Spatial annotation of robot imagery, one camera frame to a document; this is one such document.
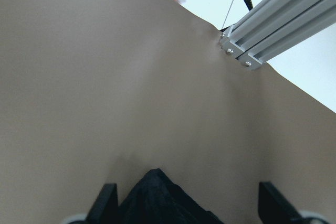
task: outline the screw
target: screw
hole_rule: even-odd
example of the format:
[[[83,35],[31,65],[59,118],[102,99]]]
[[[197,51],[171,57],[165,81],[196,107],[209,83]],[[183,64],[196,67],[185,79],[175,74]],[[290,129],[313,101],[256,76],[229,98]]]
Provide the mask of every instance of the screw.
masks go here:
[[[245,67],[250,67],[250,66],[252,65],[252,63],[249,62],[249,61],[246,61],[246,62],[243,63],[243,65],[244,65]]]
[[[233,54],[233,49],[227,49],[227,50],[226,50],[226,54],[227,54],[227,55],[231,55],[231,54]]]

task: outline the beige paper sheet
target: beige paper sheet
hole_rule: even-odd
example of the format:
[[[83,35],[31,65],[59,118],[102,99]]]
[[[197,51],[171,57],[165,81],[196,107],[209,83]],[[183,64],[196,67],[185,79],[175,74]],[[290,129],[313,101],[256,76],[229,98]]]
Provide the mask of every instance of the beige paper sheet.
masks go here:
[[[172,0],[0,4],[0,223],[59,223],[157,167],[228,224],[260,223],[260,180],[336,221],[336,114],[212,25]]]

